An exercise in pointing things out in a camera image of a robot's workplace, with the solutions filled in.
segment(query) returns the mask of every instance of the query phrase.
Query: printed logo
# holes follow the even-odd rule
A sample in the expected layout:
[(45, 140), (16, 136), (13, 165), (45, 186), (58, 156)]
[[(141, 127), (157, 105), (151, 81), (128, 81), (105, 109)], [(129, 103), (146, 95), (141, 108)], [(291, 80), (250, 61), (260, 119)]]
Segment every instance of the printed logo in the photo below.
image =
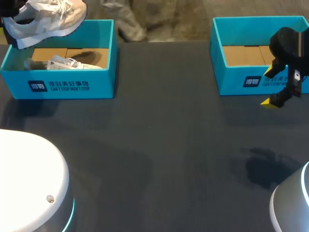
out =
[(258, 87), (261, 81), (261, 76), (247, 76), (243, 87)]
[(28, 81), (28, 84), (32, 92), (47, 92), (44, 81)]

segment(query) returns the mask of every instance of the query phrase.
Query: white sneaker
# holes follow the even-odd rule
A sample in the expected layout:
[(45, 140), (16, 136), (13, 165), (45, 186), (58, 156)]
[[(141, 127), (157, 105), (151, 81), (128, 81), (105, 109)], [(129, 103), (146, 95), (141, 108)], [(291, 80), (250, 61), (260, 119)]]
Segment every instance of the white sneaker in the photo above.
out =
[(14, 47), (23, 49), (53, 36), (66, 36), (84, 21), (87, 6), (82, 0), (28, 0), (14, 19), (34, 18), (29, 24), (18, 24), (3, 18), (4, 27), (15, 41)]
[(72, 58), (62, 58), (57, 55), (49, 61), (33, 61), (27, 58), (24, 67), (25, 70), (102, 69), (99, 66), (83, 64)]

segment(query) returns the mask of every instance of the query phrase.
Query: table surface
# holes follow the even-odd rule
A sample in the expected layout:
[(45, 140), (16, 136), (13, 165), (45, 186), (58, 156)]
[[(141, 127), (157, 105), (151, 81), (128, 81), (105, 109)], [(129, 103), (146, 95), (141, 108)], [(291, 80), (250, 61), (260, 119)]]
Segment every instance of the table surface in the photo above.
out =
[(272, 190), (309, 160), (308, 96), (220, 97), (207, 42), (119, 44), (115, 90), (17, 101), (0, 79), (1, 128), (65, 157), (78, 232), (273, 231)]

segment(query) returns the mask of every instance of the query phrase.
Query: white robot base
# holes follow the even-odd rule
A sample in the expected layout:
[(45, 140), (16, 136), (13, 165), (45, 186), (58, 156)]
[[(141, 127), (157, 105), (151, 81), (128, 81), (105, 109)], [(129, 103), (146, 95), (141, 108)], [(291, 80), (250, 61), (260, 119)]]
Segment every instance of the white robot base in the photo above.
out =
[(269, 212), (276, 232), (309, 231), (308, 163), (280, 185), (272, 193)]
[(1, 232), (75, 230), (68, 166), (48, 140), (0, 130), (0, 185)]

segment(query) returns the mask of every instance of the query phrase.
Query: person's leg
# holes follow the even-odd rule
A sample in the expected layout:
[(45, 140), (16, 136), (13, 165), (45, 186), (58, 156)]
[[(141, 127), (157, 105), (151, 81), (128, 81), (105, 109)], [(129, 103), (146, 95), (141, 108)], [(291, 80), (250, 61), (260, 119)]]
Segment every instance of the person's leg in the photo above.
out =
[(137, 22), (131, 10), (129, 0), (101, 0), (106, 13), (115, 20), (128, 41), (143, 41), (146, 38), (145, 30)]

